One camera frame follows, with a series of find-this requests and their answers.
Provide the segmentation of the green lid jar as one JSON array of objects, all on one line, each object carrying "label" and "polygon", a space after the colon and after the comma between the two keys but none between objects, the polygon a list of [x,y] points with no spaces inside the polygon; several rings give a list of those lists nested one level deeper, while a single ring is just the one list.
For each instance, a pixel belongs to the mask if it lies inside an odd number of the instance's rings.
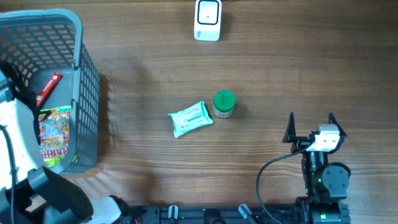
[{"label": "green lid jar", "polygon": [[236,97],[230,90],[221,90],[213,98],[213,112],[219,118],[232,115],[236,106]]}]

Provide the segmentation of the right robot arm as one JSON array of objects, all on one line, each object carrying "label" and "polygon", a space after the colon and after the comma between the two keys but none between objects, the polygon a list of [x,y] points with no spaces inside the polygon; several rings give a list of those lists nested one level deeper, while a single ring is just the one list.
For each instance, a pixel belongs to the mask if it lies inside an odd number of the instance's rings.
[{"label": "right robot arm", "polygon": [[349,208],[341,201],[347,198],[350,168],[341,162],[329,162],[347,138],[332,113],[328,123],[305,136],[296,134],[294,114],[282,142],[291,143],[291,152],[302,155],[302,173],[306,197],[295,201],[298,223],[350,223]]}]

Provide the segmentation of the red Nescafe stick sachet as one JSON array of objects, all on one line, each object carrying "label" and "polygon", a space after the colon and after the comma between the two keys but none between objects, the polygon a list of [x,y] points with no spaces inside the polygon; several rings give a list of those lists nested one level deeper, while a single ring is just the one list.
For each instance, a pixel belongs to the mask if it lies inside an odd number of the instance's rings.
[{"label": "red Nescafe stick sachet", "polygon": [[38,95],[36,96],[36,105],[40,108],[45,101],[47,100],[49,94],[53,91],[56,87],[57,83],[62,79],[63,75],[58,72],[53,72],[52,76],[46,82],[44,87],[39,91]]}]

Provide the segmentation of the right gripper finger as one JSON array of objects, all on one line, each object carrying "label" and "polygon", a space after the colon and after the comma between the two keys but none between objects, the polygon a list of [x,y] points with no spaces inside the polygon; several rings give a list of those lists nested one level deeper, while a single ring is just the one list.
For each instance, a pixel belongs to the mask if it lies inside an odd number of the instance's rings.
[{"label": "right gripper finger", "polygon": [[291,112],[289,114],[289,121],[282,142],[293,143],[295,141],[296,141],[295,118],[294,118],[294,113]]},{"label": "right gripper finger", "polygon": [[342,129],[342,127],[337,123],[337,121],[336,121],[336,119],[335,119],[333,113],[329,113],[328,124],[335,125],[335,126],[338,128],[338,130],[339,130],[339,132],[340,132],[340,138],[341,138],[341,139],[346,139],[346,138],[347,138],[346,133],[344,132],[344,130]]}]

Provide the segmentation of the green Haribo worms bag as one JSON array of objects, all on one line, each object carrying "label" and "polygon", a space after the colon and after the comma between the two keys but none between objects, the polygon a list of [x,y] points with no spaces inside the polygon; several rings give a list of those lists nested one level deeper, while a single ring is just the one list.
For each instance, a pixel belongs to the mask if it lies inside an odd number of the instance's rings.
[{"label": "green Haribo worms bag", "polygon": [[40,153],[47,167],[55,167],[66,156],[70,141],[71,106],[41,110]]}]

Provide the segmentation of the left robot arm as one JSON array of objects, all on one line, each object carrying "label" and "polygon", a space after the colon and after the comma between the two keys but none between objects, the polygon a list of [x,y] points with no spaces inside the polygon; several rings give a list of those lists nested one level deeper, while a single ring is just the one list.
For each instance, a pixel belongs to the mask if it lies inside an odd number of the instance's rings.
[{"label": "left robot arm", "polygon": [[11,188],[1,189],[1,223],[134,223],[137,215],[114,195],[91,201],[77,185],[46,166],[31,168],[18,180],[16,147],[5,125]]}]

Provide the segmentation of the mint wet wipes pack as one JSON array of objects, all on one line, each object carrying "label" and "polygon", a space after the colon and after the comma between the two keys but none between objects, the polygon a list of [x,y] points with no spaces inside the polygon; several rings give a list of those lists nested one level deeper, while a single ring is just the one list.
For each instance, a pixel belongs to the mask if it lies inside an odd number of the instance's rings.
[{"label": "mint wet wipes pack", "polygon": [[200,101],[189,108],[176,113],[169,113],[174,125],[174,137],[193,131],[196,128],[213,124],[204,101]]}]

